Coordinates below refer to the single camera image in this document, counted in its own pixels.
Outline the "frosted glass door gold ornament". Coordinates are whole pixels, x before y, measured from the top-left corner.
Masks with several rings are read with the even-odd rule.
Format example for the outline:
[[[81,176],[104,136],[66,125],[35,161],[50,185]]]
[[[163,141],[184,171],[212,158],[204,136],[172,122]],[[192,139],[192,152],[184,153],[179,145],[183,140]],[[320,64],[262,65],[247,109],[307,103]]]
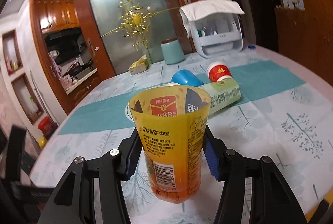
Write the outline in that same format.
[[[175,38],[175,8],[167,0],[89,0],[107,54],[116,74],[146,55],[163,60],[162,41]]]

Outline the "teal canister with brown lid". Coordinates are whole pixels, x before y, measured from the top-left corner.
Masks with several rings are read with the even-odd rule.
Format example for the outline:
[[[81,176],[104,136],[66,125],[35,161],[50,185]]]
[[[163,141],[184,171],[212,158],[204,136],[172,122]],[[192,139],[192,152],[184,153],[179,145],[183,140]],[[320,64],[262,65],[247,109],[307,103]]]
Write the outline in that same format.
[[[161,43],[164,61],[167,65],[180,63],[185,59],[180,42],[177,38],[171,38]]]

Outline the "yellow tissue box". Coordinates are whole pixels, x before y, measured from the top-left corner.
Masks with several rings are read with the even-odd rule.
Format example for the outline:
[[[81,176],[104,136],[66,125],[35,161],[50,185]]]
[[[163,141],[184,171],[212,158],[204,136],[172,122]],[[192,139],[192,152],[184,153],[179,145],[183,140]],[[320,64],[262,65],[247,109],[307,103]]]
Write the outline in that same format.
[[[141,72],[145,72],[147,69],[148,69],[147,56],[143,55],[140,59],[138,59],[138,61],[132,63],[128,71],[130,72],[131,75],[136,75]]]

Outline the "leaf pattern tablecloth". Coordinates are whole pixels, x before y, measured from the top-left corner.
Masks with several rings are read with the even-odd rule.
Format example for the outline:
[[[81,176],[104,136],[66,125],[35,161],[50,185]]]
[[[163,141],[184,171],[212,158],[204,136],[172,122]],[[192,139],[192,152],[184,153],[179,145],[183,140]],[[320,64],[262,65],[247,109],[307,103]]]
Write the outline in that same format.
[[[332,86],[264,48],[103,81],[31,175],[39,223],[306,223],[332,189]]]

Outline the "yellow round object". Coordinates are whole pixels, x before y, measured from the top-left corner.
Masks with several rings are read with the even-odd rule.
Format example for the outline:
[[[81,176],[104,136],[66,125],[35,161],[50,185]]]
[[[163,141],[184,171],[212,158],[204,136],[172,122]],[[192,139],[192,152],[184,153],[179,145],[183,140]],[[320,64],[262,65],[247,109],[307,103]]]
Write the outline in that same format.
[[[45,137],[41,137],[39,140],[38,140],[38,144],[39,144],[39,147],[42,149],[46,146],[48,140],[45,138]]]

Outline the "red tin can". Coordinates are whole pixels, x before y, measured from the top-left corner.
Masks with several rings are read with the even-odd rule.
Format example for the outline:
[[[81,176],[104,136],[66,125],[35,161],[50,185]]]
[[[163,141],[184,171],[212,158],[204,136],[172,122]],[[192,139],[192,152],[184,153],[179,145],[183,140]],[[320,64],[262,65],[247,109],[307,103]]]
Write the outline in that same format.
[[[44,117],[38,124],[38,129],[44,134],[47,135],[52,130],[52,120],[49,116]]]

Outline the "wooden kitchen counter cabinet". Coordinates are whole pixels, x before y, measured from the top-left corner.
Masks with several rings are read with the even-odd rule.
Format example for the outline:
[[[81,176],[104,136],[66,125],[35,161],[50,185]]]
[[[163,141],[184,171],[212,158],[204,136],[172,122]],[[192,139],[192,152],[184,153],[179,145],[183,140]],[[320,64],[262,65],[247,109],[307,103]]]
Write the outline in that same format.
[[[99,73],[95,69],[69,87],[66,94],[72,100],[74,106],[77,106],[100,82]]]

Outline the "blue plastic cup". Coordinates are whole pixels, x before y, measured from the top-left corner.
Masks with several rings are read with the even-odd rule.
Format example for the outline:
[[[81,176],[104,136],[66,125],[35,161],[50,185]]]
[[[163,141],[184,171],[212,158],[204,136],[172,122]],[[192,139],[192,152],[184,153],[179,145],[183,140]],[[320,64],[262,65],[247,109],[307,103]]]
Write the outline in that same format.
[[[192,87],[199,87],[204,84],[189,70],[179,70],[172,76],[171,82]]]

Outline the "white countertop appliance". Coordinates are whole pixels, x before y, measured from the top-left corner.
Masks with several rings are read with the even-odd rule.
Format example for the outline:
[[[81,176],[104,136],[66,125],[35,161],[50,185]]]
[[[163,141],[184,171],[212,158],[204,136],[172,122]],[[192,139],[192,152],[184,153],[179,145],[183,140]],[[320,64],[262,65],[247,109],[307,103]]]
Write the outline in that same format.
[[[204,58],[243,49],[240,18],[232,13],[215,13],[189,22],[190,37],[195,49]]]

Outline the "clear green label bottle cup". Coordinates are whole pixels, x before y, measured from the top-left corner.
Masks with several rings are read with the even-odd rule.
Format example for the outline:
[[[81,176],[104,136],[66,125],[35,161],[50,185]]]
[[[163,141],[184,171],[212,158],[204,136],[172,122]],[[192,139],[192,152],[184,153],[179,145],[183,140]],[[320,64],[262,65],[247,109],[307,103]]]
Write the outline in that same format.
[[[232,78],[207,83],[201,85],[199,88],[206,91],[211,96],[209,115],[224,109],[241,98],[239,84]]]

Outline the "orange yellow plastic bottle cup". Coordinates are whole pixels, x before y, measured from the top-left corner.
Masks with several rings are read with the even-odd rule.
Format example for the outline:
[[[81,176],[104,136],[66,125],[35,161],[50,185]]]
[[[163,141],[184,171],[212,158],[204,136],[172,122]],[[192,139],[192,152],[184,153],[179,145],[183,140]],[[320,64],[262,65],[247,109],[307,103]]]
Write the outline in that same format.
[[[151,88],[129,101],[157,198],[179,204],[199,190],[210,107],[206,91],[185,85]]]

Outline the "white towel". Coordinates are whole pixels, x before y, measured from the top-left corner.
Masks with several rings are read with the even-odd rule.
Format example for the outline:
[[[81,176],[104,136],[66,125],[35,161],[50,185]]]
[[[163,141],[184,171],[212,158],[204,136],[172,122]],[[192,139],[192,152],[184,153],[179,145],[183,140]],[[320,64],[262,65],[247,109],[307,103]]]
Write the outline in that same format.
[[[190,4],[186,4],[179,8],[183,26],[187,32],[187,37],[192,37],[191,22],[199,21],[216,13],[230,13],[244,15],[236,1],[230,0],[200,0]]]

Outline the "dark wooden shelf cabinet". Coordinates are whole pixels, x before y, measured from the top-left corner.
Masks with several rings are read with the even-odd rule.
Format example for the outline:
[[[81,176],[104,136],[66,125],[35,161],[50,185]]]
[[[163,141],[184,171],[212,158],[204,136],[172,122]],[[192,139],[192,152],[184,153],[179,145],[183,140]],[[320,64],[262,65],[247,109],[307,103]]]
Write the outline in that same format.
[[[278,0],[279,53],[332,83],[332,0]]]

